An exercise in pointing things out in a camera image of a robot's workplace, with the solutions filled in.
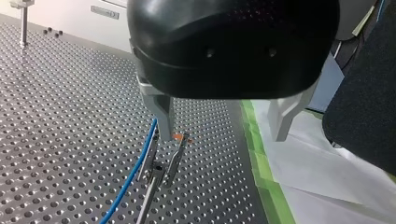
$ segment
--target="blue cable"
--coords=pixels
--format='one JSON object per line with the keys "label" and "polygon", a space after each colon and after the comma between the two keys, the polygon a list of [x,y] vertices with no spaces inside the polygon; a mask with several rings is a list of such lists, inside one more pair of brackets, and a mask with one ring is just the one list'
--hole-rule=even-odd
{"label": "blue cable", "polygon": [[152,121],[151,128],[149,129],[149,133],[148,133],[148,138],[146,139],[145,145],[143,146],[143,150],[139,157],[139,160],[137,160],[137,163],[134,165],[134,169],[132,169],[131,173],[128,175],[128,178],[125,180],[125,183],[122,186],[122,189],[119,195],[117,196],[116,201],[114,201],[114,203],[111,204],[106,215],[100,221],[100,224],[106,224],[108,222],[108,220],[111,218],[113,213],[116,211],[117,206],[121,202],[121,199],[124,196],[129,185],[131,184],[132,180],[134,179],[134,175],[136,174],[137,170],[139,169],[140,165],[143,162],[143,159],[145,159],[146,154],[149,150],[149,140],[152,138],[152,135],[154,134],[155,126],[157,126],[157,119],[154,119],[154,121]]}
{"label": "blue cable", "polygon": [[382,12],[382,6],[384,6],[384,2],[385,0],[381,0],[381,5],[379,5],[379,10],[378,10],[378,14],[376,15],[376,21],[379,21],[379,17],[381,16],[381,12]]}

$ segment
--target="metal bracket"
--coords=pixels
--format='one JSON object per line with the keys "label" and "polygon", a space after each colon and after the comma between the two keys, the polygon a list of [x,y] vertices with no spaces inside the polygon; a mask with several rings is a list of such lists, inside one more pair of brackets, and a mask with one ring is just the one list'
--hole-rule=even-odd
{"label": "metal bracket", "polygon": [[180,164],[181,157],[183,156],[183,152],[184,149],[186,148],[189,137],[190,135],[188,133],[183,133],[183,137],[181,139],[178,150],[175,152],[175,154],[172,157],[172,160],[169,164],[168,170],[165,175],[165,179],[163,181],[163,187],[166,189],[169,189],[172,186],[172,182],[175,178],[178,165]]}

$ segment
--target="gray surface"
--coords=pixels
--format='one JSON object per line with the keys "label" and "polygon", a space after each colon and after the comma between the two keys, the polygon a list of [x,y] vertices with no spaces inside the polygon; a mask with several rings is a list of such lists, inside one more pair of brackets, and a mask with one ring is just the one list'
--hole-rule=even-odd
{"label": "gray surface", "polygon": [[[31,25],[21,51],[11,23],[0,23],[0,223],[97,223],[152,120],[134,65]],[[193,143],[174,186],[156,193],[148,223],[266,223],[239,105],[176,100],[175,112]],[[158,160],[169,162],[176,147],[160,145]],[[112,223],[134,223],[146,189],[133,183]]]}

